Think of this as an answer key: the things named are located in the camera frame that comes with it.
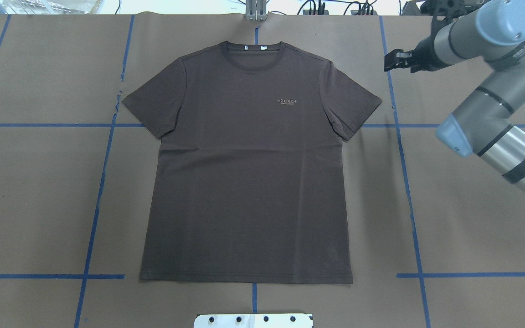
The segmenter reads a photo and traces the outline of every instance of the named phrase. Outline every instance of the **short sleeve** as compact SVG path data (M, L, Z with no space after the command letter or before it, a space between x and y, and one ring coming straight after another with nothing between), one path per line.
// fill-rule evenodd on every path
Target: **short sleeve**
M185 85L185 68L177 59L123 99L123 104L157 139L161 139L175 129Z
M319 72L319 96L333 131L348 141L382 100L326 61Z

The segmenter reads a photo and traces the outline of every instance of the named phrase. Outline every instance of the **t-shirt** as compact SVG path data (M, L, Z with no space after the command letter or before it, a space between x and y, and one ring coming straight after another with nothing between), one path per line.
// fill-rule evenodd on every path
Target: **t-shirt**
M123 104L161 139L141 280L352 283L342 140L380 98L290 44L225 41Z

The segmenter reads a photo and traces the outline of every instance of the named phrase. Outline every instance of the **neckline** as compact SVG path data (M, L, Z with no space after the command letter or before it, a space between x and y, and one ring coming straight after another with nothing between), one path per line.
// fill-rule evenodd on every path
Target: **neckline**
M262 46L266 46L266 49L265 50L261 50ZM241 70L244 70L244 71L251 71L251 72L252 71L257 71L257 72L260 72L260 71L266 71L267 69L271 69L272 67L277 65L280 62L281 58L283 57L283 54L285 53L286 46L285 46L284 42L279 42L279 43L275 43L275 44L236 44L236 43L230 43L228 41L224 41L224 42L222 42L220 44L220 48L222 50L224 58L232 66L234 66L236 68L239 68ZM230 50L240 50L240 51L257 51L257 52L261 52L261 51L278 51L278 53L275 56L275 58L273 59L273 61L268 63L268 64L266 64L266 65L263 65L263 66L247 66L247 65L242 65L239 62L237 62L236 60L234 60L234 58L232 58L232 56L228 52L229 49Z

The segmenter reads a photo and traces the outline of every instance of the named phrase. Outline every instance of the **metal bracket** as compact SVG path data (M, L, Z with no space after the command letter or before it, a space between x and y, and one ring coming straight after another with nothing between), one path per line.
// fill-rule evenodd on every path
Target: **metal bracket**
M313 315L304 313L198 315L194 328L313 328Z
M245 0L246 20L266 21L267 20L267 0Z

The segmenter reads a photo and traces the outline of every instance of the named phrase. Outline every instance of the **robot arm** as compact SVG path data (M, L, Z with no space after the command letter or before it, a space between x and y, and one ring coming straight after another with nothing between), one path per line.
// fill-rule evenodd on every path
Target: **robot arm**
M385 70L435 71L477 56L494 72L439 125L436 135L461 156L477 154L525 191L525 132L508 120L525 103L525 0L491 0L415 50L394 50L385 58Z

